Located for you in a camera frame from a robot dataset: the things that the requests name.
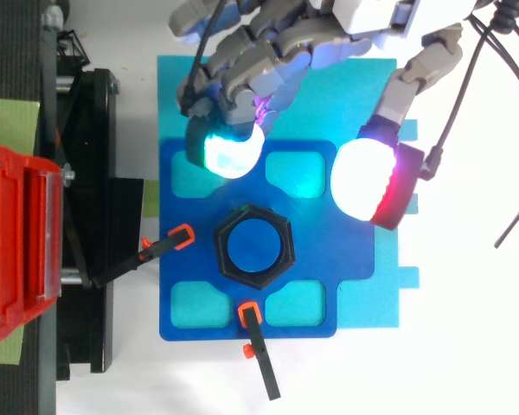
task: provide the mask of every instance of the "hexagonal nut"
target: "hexagonal nut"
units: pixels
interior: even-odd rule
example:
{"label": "hexagonal nut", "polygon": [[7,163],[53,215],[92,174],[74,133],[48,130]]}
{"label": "hexagonal nut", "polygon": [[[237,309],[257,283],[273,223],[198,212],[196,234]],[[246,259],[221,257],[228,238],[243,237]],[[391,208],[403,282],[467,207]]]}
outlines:
{"label": "hexagonal nut", "polygon": [[[268,269],[259,272],[243,271],[236,266],[228,252],[228,238],[231,232],[243,221],[250,219],[264,220],[270,223],[281,241],[277,260]],[[291,222],[286,217],[270,209],[246,204],[235,209],[216,229],[214,235],[215,250],[219,272],[223,277],[247,285],[256,290],[265,289],[275,279],[287,272],[296,263]]]}

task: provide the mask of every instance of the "green paper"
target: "green paper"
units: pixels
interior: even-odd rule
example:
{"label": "green paper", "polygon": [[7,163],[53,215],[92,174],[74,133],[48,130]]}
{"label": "green paper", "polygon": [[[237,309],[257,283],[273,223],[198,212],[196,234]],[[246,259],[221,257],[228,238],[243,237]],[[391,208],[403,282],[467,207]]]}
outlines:
{"label": "green paper", "polygon": [[[40,104],[0,99],[0,145],[23,154],[33,154]],[[0,342],[0,364],[18,365],[23,344],[23,326]]]}
{"label": "green paper", "polygon": [[0,342],[0,364],[18,365],[23,344],[23,326]]}
{"label": "green paper", "polygon": [[39,105],[0,99],[0,145],[17,153],[33,154]]}
{"label": "green paper", "polygon": [[159,181],[145,180],[144,181],[144,205],[142,208],[143,218],[158,218],[159,217]]}

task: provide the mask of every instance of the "red plastic bin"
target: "red plastic bin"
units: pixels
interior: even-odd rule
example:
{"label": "red plastic bin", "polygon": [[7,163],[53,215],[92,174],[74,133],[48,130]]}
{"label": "red plastic bin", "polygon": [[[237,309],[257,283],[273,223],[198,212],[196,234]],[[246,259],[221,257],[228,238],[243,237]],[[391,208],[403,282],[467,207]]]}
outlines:
{"label": "red plastic bin", "polygon": [[61,293],[62,176],[0,146],[0,341]]}

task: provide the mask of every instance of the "white glowing fingertip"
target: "white glowing fingertip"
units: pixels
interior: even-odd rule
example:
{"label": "white glowing fingertip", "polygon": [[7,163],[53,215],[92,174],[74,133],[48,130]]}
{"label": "white glowing fingertip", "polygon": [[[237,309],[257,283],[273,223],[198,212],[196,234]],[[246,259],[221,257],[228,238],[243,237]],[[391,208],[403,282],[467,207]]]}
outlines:
{"label": "white glowing fingertip", "polygon": [[204,143],[204,166],[226,179],[239,179],[254,168],[265,141],[263,131],[256,124],[247,141],[233,141],[216,135],[208,137]]}
{"label": "white glowing fingertip", "polygon": [[345,214],[369,221],[387,192],[396,165],[394,150],[370,138],[344,144],[330,177],[333,199]]}

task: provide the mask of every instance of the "bolt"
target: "bolt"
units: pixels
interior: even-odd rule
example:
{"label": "bolt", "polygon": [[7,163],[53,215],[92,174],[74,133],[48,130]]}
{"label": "bolt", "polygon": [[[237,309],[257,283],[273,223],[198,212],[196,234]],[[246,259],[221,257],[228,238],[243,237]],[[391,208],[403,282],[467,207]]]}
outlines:
{"label": "bolt", "polygon": [[42,27],[51,32],[63,30],[63,12],[60,6],[54,4],[46,8],[46,11],[42,14]]}
{"label": "bolt", "polygon": [[61,177],[63,177],[63,185],[68,188],[71,186],[71,182],[75,180],[75,172],[71,170],[69,163],[66,163],[61,170]]}
{"label": "bolt", "polygon": [[119,87],[120,87],[119,81],[112,80],[112,82],[110,82],[110,87],[109,87],[110,93],[113,95],[119,95],[119,89],[120,89]]}

